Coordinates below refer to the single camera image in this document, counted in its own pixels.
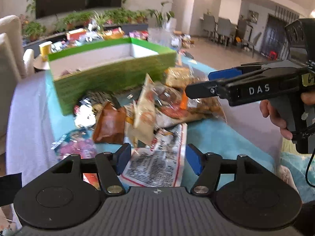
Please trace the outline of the person's right hand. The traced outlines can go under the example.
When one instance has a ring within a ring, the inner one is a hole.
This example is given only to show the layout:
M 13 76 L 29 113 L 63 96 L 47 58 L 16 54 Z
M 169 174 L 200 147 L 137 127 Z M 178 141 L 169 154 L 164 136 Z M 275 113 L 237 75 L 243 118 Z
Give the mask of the person's right hand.
M 302 93 L 301 100 L 306 105 L 314 105 L 315 101 L 314 96 L 315 96 L 314 91 Z M 283 118 L 281 118 L 277 109 L 275 109 L 268 100 L 260 101 L 259 108 L 264 118 L 269 117 L 271 123 L 279 127 L 280 133 L 285 139 L 292 140 L 293 134 L 287 129 L 286 121 Z

